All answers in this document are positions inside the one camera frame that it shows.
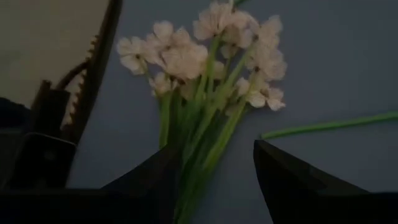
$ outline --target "flower stem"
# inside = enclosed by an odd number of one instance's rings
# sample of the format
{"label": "flower stem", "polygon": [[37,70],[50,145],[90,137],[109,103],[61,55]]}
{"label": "flower stem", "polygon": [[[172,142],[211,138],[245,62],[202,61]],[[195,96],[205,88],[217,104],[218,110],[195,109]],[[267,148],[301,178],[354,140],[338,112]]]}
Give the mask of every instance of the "flower stem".
{"label": "flower stem", "polygon": [[172,99],[172,92],[166,93],[160,100],[160,138],[159,149],[167,145],[169,137],[169,124],[170,124],[170,102]]}
{"label": "flower stem", "polygon": [[[219,91],[216,93],[215,102],[206,107],[204,117],[201,120],[201,123],[197,131],[195,132],[195,136],[192,141],[192,150],[194,150],[198,145],[198,143],[200,142],[201,138],[203,137],[203,133],[205,133],[208,126],[210,125],[211,120],[214,117],[214,114],[216,113],[217,109],[220,107],[220,104],[222,104],[223,100],[228,97],[227,94],[232,88],[232,84],[235,81],[236,77],[241,73],[241,70],[243,69],[243,66],[246,62],[246,59],[250,55],[251,49],[252,46],[250,46],[247,49],[247,51],[244,53],[238,64],[235,66],[234,70],[229,75],[227,81],[220,86]],[[191,156],[192,150],[186,153],[185,161]]]}
{"label": "flower stem", "polygon": [[314,124],[309,126],[302,126],[296,128],[286,128],[279,131],[271,131],[269,133],[264,133],[261,135],[262,139],[273,139],[279,138],[282,136],[288,136],[291,134],[301,134],[301,133],[308,133],[314,131],[323,131],[329,129],[336,129],[336,128],[345,128],[350,126],[359,126],[364,124],[371,124],[381,121],[391,121],[398,119],[398,112],[389,112],[384,114],[378,114],[375,116],[367,116],[363,118],[356,118],[351,119],[348,121],[334,121],[329,123],[321,123],[321,124]]}
{"label": "flower stem", "polygon": [[229,68],[230,68],[230,66],[231,66],[232,58],[233,58],[233,57],[229,57],[229,58],[226,60],[226,63],[225,63],[225,66],[224,66],[224,71],[223,71],[223,77],[222,77],[221,80],[220,80],[220,85],[224,84],[224,82],[225,82],[225,80],[226,80],[226,77],[227,77],[227,75],[228,75],[228,70],[229,70]]}
{"label": "flower stem", "polygon": [[221,36],[222,34],[218,34],[211,43],[209,56],[207,57],[206,61],[206,71],[205,74],[202,75],[200,78],[200,83],[197,89],[197,93],[195,95],[195,104],[198,104],[202,101],[203,94],[205,92],[206,82],[208,81],[208,79],[209,79],[208,92],[210,90],[213,91],[211,88],[213,87],[213,82],[214,82],[214,61],[216,58],[218,46],[220,45]]}

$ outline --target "flower petal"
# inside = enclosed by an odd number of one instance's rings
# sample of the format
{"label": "flower petal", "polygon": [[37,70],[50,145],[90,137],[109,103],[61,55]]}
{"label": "flower petal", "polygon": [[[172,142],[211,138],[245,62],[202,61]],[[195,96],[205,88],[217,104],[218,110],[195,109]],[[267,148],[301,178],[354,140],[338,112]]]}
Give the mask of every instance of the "flower petal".
{"label": "flower petal", "polygon": [[264,77],[267,81],[281,80],[285,77],[287,70],[287,64],[281,62],[279,64],[271,64],[265,69],[266,76]]}
{"label": "flower petal", "polygon": [[275,100],[275,99],[269,99],[267,100],[267,104],[269,108],[273,111],[278,111],[284,107],[286,107],[286,104],[281,102],[280,100]]}
{"label": "flower petal", "polygon": [[173,34],[173,24],[169,21],[156,22],[154,24],[154,33],[162,44],[169,44]]}
{"label": "flower petal", "polygon": [[266,105],[266,97],[259,91],[252,91],[248,95],[248,102],[255,108],[262,108]]}
{"label": "flower petal", "polygon": [[204,62],[207,59],[208,51],[204,45],[195,44],[192,45],[189,54],[198,62]]}
{"label": "flower petal", "polygon": [[173,42],[177,46],[186,46],[191,43],[191,37],[187,30],[181,27],[173,34]]}
{"label": "flower petal", "polygon": [[250,46],[253,40],[253,32],[249,29],[243,30],[240,32],[240,41],[238,43],[238,46],[246,49]]}
{"label": "flower petal", "polygon": [[140,63],[137,61],[134,55],[127,55],[120,58],[120,62],[123,66],[130,69],[135,75],[144,74],[144,69],[141,68]]}
{"label": "flower petal", "polygon": [[118,51],[119,55],[122,56],[134,54],[131,41],[125,37],[119,40],[118,44],[116,45],[116,50]]}
{"label": "flower petal", "polygon": [[198,40],[206,40],[213,36],[211,30],[206,28],[202,22],[200,21],[193,21],[193,35]]}
{"label": "flower petal", "polygon": [[155,36],[155,34],[147,35],[147,46],[158,51],[162,49],[162,43],[160,43],[159,39]]}
{"label": "flower petal", "polygon": [[249,91],[250,83],[245,78],[241,77],[236,81],[235,86],[238,89],[238,95],[243,96]]}
{"label": "flower petal", "polygon": [[139,37],[131,37],[131,51],[133,54],[141,54],[144,41]]}
{"label": "flower petal", "polygon": [[268,89],[268,98],[281,100],[284,97],[284,92],[278,88],[269,88]]}

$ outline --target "flower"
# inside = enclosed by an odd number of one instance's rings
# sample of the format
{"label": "flower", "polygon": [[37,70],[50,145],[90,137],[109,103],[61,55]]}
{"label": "flower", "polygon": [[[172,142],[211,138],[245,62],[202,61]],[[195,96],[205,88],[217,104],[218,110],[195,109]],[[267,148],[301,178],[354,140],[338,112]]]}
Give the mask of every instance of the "flower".
{"label": "flower", "polygon": [[116,46],[121,56],[122,65],[130,69],[135,75],[144,74],[144,68],[142,67],[143,45],[143,40],[138,37],[132,37],[131,40],[122,38]]}
{"label": "flower", "polygon": [[205,40],[220,34],[225,27],[235,20],[233,16],[233,2],[212,2],[210,8],[199,13],[199,20],[193,21],[193,32],[198,40]]}
{"label": "flower", "polygon": [[156,63],[158,57],[156,53],[147,47],[145,41],[138,37],[131,37],[131,40],[122,38],[119,40],[117,51],[121,56],[122,65],[130,69],[135,75],[142,75],[146,69],[146,60],[149,63]]}
{"label": "flower", "polygon": [[278,111],[286,106],[282,102],[284,92],[278,88],[268,88],[266,91],[262,91],[265,94],[267,104],[273,111]]}
{"label": "flower", "polygon": [[184,47],[191,44],[191,38],[184,27],[174,33],[173,24],[169,21],[155,22],[154,33],[147,35],[148,46],[157,52],[171,47]]}
{"label": "flower", "polygon": [[258,36],[262,46],[274,49],[279,45],[279,33],[282,31],[282,22],[278,15],[270,16],[267,21],[261,24],[255,19],[249,20],[251,30]]}
{"label": "flower", "polygon": [[249,29],[239,29],[236,26],[228,26],[223,35],[225,44],[221,47],[224,58],[230,58],[236,54],[239,47],[245,49],[252,42],[252,32]]}
{"label": "flower", "polygon": [[186,81],[201,74],[208,52],[203,45],[191,44],[184,48],[172,48],[161,55],[165,72]]}
{"label": "flower", "polygon": [[286,74],[287,64],[282,52],[257,43],[246,60],[248,70],[258,73],[265,81],[281,80]]}
{"label": "flower", "polygon": [[240,78],[236,82],[236,88],[239,96],[248,94],[246,100],[255,108],[262,108],[267,104],[271,110],[277,111],[286,106],[281,102],[283,92],[278,88],[271,88],[264,80],[258,79],[249,89],[250,83],[245,78]]}
{"label": "flower", "polygon": [[177,87],[177,84],[177,81],[172,82],[163,72],[159,72],[154,79],[149,79],[149,85],[154,89],[152,94],[155,96],[162,96]]}

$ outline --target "flower bouquet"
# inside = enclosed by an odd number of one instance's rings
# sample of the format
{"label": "flower bouquet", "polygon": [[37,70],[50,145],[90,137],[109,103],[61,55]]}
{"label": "flower bouquet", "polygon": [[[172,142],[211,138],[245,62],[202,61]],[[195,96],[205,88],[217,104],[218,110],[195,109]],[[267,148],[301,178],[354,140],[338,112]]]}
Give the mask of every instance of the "flower bouquet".
{"label": "flower bouquet", "polygon": [[271,85],[287,68],[277,48],[280,18],[258,23],[237,8],[241,2],[212,2],[193,21],[194,36],[211,39],[209,48],[168,21],[155,22],[145,40],[117,45],[122,65],[144,75],[159,102],[159,149],[182,151],[175,223],[189,222],[239,120],[252,108],[285,107],[283,92]]}

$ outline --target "blue surface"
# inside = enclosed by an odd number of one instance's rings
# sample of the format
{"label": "blue surface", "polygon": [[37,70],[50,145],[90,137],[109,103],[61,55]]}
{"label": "blue surface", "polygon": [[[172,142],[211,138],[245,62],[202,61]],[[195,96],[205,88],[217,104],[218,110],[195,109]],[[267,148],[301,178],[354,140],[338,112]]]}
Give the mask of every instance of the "blue surface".
{"label": "blue surface", "polygon": [[[144,37],[154,21],[192,29],[207,0],[124,1],[115,43]],[[279,14],[289,64],[286,109],[255,111],[238,126],[193,223],[272,223],[257,183],[252,144],[280,128],[398,110],[398,1],[249,0],[263,21]],[[98,188],[155,153],[157,103],[112,50],[78,148],[69,187]],[[283,150],[366,190],[398,190],[398,122],[272,140]]]}

